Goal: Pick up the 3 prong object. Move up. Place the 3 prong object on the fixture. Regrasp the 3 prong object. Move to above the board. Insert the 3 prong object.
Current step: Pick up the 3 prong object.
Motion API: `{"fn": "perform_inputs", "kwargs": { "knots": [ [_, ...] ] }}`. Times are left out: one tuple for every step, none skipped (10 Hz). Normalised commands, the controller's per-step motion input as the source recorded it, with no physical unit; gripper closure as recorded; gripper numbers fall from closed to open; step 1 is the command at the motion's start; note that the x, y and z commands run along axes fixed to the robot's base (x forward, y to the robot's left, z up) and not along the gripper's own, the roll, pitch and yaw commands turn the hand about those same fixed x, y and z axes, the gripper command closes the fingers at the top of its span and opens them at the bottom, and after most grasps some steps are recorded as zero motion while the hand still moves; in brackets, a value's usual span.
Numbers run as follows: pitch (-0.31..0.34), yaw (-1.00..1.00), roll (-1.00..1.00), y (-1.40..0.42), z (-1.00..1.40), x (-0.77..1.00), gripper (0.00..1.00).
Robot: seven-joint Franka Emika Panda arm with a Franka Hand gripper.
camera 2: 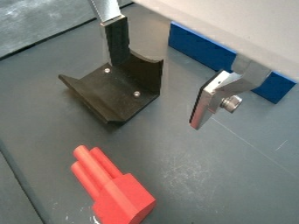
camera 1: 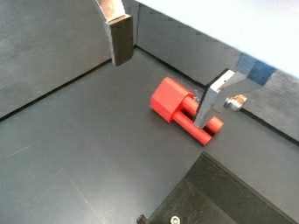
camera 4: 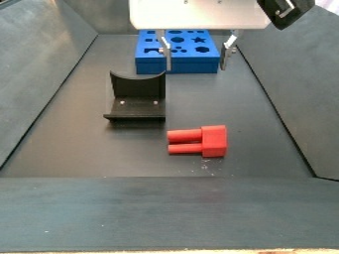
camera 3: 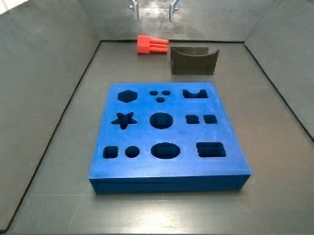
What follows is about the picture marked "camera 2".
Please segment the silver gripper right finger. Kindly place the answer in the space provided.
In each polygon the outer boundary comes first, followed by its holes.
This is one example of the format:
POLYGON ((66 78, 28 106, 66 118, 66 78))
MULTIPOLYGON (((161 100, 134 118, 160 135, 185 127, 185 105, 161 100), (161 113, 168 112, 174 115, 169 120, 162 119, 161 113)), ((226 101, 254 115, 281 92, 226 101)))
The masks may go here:
POLYGON ((237 55, 232 72, 220 70, 200 87, 190 112, 189 125, 197 130, 210 116, 225 109, 232 113, 241 103, 238 94, 257 88, 272 70, 242 55, 237 55))

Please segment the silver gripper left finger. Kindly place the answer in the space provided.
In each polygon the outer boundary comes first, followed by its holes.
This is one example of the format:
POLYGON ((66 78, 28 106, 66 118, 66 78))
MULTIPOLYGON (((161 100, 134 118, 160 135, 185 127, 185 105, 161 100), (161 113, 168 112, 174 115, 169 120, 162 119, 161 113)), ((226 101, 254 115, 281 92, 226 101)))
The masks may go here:
POLYGON ((116 67, 129 58, 126 17, 121 14, 117 0, 88 0, 106 39, 109 64, 116 67))

